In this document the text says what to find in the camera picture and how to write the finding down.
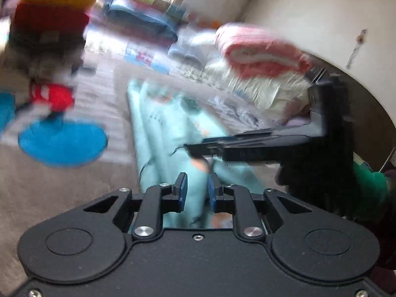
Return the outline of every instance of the silver screw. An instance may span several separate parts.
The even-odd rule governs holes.
[[[359,290],[356,295],[356,297],[369,297],[369,292],[367,290]]]
[[[41,297],[41,292],[39,292],[37,289],[31,289],[28,292],[29,297]]]
[[[263,230],[257,226],[249,226],[244,230],[244,234],[247,237],[260,237],[263,234]]]
[[[196,234],[195,236],[193,236],[193,239],[195,241],[202,241],[203,238],[205,238],[205,237],[203,235],[201,235],[201,234]]]
[[[154,229],[150,226],[139,226],[134,232],[139,237],[148,237],[154,233]]]

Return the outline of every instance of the green clothing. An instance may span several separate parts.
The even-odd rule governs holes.
[[[355,212],[359,221],[373,221],[381,216],[388,199],[388,185],[385,175],[371,172],[364,163],[353,162],[353,169],[360,186],[360,200]]]

